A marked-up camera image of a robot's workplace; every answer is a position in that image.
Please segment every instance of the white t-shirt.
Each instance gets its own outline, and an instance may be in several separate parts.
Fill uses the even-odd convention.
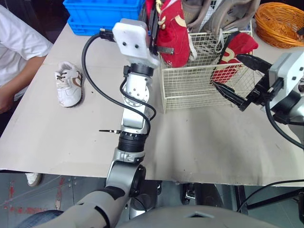
[[[52,43],[0,5],[0,87],[8,83],[32,57],[46,56]],[[18,100],[26,91],[15,95]]]

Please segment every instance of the black cable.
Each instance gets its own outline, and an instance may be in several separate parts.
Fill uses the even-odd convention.
[[[278,182],[273,182],[273,183],[270,183],[268,185],[265,185],[263,187],[261,187],[260,189],[254,191],[253,193],[251,193],[243,202],[242,204],[239,206],[239,208],[237,209],[237,212],[240,212],[241,209],[243,208],[243,206],[247,203],[247,201],[254,195],[256,194],[257,192],[269,187],[269,186],[273,186],[273,185],[276,185],[276,184],[284,184],[284,183],[295,183],[295,182],[304,182],[304,179],[299,179],[299,180],[283,180],[283,181],[278,181]]]
[[[144,206],[144,204],[139,199],[137,199],[136,197],[134,197],[133,199],[136,200],[136,202],[138,202],[142,206],[142,209],[144,210],[144,212],[147,212],[147,208]]]
[[[147,134],[146,134],[146,135],[149,135],[150,129],[151,129],[150,121],[149,121],[149,119],[148,119],[143,113],[141,113],[140,111],[138,111],[138,110],[136,110],[136,109],[134,109],[134,108],[131,108],[131,107],[129,107],[129,106],[123,104],[123,103],[120,103],[119,101],[116,101],[115,99],[111,98],[110,96],[108,96],[107,94],[105,94],[101,89],[99,89],[98,86],[97,86],[97,85],[93,82],[93,80],[91,79],[91,77],[90,77],[90,75],[89,75],[89,73],[88,73],[88,71],[87,71],[87,68],[86,68],[86,61],[85,61],[85,60],[86,60],[86,52],[87,52],[89,46],[91,45],[91,43],[92,43],[94,40],[96,40],[97,38],[99,38],[99,37],[100,37],[99,34],[95,34],[95,35],[91,36],[91,37],[89,38],[89,40],[86,42],[86,44],[85,44],[85,46],[84,46],[84,49],[83,49],[83,51],[82,51],[82,55],[81,55],[82,69],[83,69],[83,71],[84,71],[84,74],[85,74],[87,80],[89,81],[89,83],[91,84],[91,86],[92,86],[98,93],[100,93],[103,97],[105,97],[105,98],[108,99],[109,101],[111,101],[111,102],[113,102],[114,104],[119,105],[119,106],[121,106],[121,107],[123,107],[123,108],[129,109],[129,110],[131,110],[131,111],[137,113],[138,115],[142,116],[142,117],[146,120],[147,125],[148,125],[148,127],[147,127]]]
[[[288,124],[298,125],[298,126],[304,126],[304,123],[302,123],[302,122],[292,122],[292,121],[290,121]]]
[[[300,147],[301,149],[304,150],[304,145],[300,144],[299,142],[297,142],[296,140],[294,140],[293,138],[291,138],[290,136],[288,136],[285,132],[282,131],[281,128],[279,128],[279,126],[276,124],[273,116],[271,115],[271,112],[270,112],[270,101],[269,99],[267,99],[265,101],[265,109],[266,109],[266,114],[267,114],[267,117],[268,117],[268,120],[270,121],[271,125],[274,127],[274,129],[279,132],[279,134],[281,136],[283,136],[285,139],[287,139],[289,142],[291,142],[292,144]]]
[[[147,103],[145,103],[145,102],[143,102],[143,101],[141,101],[141,100],[138,100],[138,99],[136,99],[136,98],[134,98],[134,97],[128,95],[128,94],[123,90],[123,86],[124,86],[124,84],[126,83],[126,81],[127,81],[127,78],[125,78],[125,80],[124,80],[124,81],[122,82],[122,84],[120,85],[120,87],[119,87],[120,92],[121,92],[125,97],[127,97],[128,99],[133,100],[133,101],[136,101],[137,103],[140,103],[140,104],[142,104],[142,105],[144,105],[144,106],[146,106],[146,107],[152,109],[152,111],[153,111],[154,113],[153,113],[152,117],[150,118],[150,121],[151,121],[152,119],[154,119],[154,117],[156,116],[156,109],[155,109],[152,105],[147,104]]]

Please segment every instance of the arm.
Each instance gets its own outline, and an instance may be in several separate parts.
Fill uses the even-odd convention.
[[[44,59],[45,56],[29,59],[16,77],[0,87],[0,114],[11,109],[15,94],[30,84]]]

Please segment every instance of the floor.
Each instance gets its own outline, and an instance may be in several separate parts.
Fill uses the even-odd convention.
[[[86,194],[104,186],[104,178],[72,177],[44,175],[37,187],[27,185],[24,174],[0,174],[0,224],[1,228],[14,228],[32,214],[56,209],[66,210]],[[218,191],[227,209],[236,209],[233,186],[217,184]],[[257,186],[246,186],[248,196]],[[277,194],[286,193],[297,188],[269,188],[256,195],[254,200],[263,200]],[[180,185],[163,181],[161,194],[156,207],[178,206],[180,201]],[[303,228],[298,219],[297,203],[292,199],[267,207],[253,209],[249,215],[267,221],[280,228]],[[128,220],[128,211],[124,210],[119,224]]]

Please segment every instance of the table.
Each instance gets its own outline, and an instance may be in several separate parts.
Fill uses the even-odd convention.
[[[282,50],[255,37],[255,55],[274,62]],[[81,67],[88,37],[65,26],[0,138],[0,168],[62,175],[105,177],[120,129],[123,109],[99,95],[84,80],[80,105],[63,108],[57,100],[54,71],[61,61]],[[87,53],[88,71],[104,92],[122,101],[119,85],[128,62],[117,45],[95,41]],[[147,179],[265,185],[304,179],[304,153],[282,138],[260,107],[245,112],[230,105],[162,111],[157,71],[153,96],[158,114],[151,122],[143,165]],[[297,138],[288,126],[280,127]]]

